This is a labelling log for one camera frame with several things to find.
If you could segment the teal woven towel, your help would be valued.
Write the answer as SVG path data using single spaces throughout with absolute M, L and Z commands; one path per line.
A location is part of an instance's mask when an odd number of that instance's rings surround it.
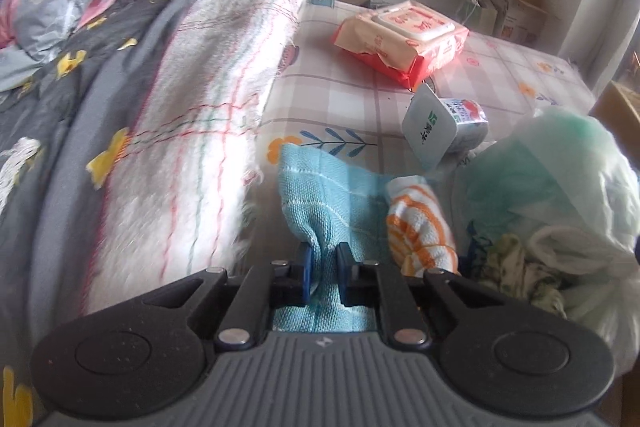
M 348 244 L 358 261 L 392 260 L 386 229 L 390 178 L 349 165 L 323 150 L 285 144 L 278 182 L 288 229 L 311 247 L 312 262 L 308 305 L 278 310 L 274 328 L 298 333 L 374 329 L 372 309 L 341 303 L 335 248 Z

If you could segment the green floral white cloth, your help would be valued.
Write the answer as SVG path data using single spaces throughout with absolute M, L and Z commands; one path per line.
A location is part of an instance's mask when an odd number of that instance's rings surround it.
M 503 234 L 488 249 L 477 282 L 557 317 L 566 317 L 560 291 L 561 275 L 530 257 L 526 247 L 514 234 Z

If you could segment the white yogurt cup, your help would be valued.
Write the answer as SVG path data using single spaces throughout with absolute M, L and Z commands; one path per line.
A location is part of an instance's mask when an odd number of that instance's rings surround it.
M 416 90 L 401 123 L 402 134 L 426 171 L 447 155 L 478 147 L 488 128 L 480 104 L 468 98 L 439 98 L 427 84 Z

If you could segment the orange white striped cloth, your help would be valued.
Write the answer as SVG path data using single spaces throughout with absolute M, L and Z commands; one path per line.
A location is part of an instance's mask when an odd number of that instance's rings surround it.
M 422 277 L 431 269 L 457 273 L 454 234 L 436 193 L 423 176 L 400 176 L 386 184 L 388 247 L 400 272 Z

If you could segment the white red-lined blanket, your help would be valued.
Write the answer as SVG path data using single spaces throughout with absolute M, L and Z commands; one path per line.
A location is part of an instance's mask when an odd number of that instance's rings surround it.
M 245 251 L 255 136 L 306 0 L 194 0 L 134 124 L 100 168 L 105 192 L 82 309 L 93 312 Z

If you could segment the plaid floral mattress sheet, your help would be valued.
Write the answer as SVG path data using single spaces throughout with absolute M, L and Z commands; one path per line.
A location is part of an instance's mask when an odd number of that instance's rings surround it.
M 403 176 L 420 170 L 401 132 L 409 90 L 334 46 L 332 36 L 355 5 L 311 0 L 285 52 L 258 127 L 256 159 L 262 179 L 247 199 L 255 206 L 245 268 L 294 253 L 278 192 L 280 148 L 286 143 L 324 150 L 373 172 Z M 579 114 L 596 98 L 577 69 L 554 55 L 473 32 L 450 64 L 427 80 L 442 98 L 470 98 L 489 120 L 487 139 L 508 135 L 545 105 Z

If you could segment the translucent green plastic bag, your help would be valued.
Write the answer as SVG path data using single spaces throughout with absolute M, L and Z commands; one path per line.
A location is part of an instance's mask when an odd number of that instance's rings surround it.
M 611 349 L 615 373 L 639 355 L 639 179 L 597 119 L 550 106 L 452 173 L 460 271 L 476 280 L 488 249 L 518 236 L 562 277 L 566 318 Z

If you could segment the red wet wipes pack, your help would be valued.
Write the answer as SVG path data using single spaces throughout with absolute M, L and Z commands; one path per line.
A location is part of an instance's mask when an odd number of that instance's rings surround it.
M 413 91 L 461 53 L 469 33 L 442 13 L 408 0 L 345 18 L 332 43 Z

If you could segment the dark grey floral quilt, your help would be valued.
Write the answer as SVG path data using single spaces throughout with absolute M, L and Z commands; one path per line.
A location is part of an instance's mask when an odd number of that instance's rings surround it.
M 116 0 L 1 104 L 1 421 L 40 411 L 29 360 L 76 317 L 103 194 L 89 169 L 134 127 L 172 37 L 198 0 Z

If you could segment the open cardboard box of items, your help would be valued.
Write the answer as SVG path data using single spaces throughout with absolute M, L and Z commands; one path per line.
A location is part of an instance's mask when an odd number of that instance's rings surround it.
M 469 30 L 531 48 L 556 20 L 544 0 L 462 0 L 454 18 Z

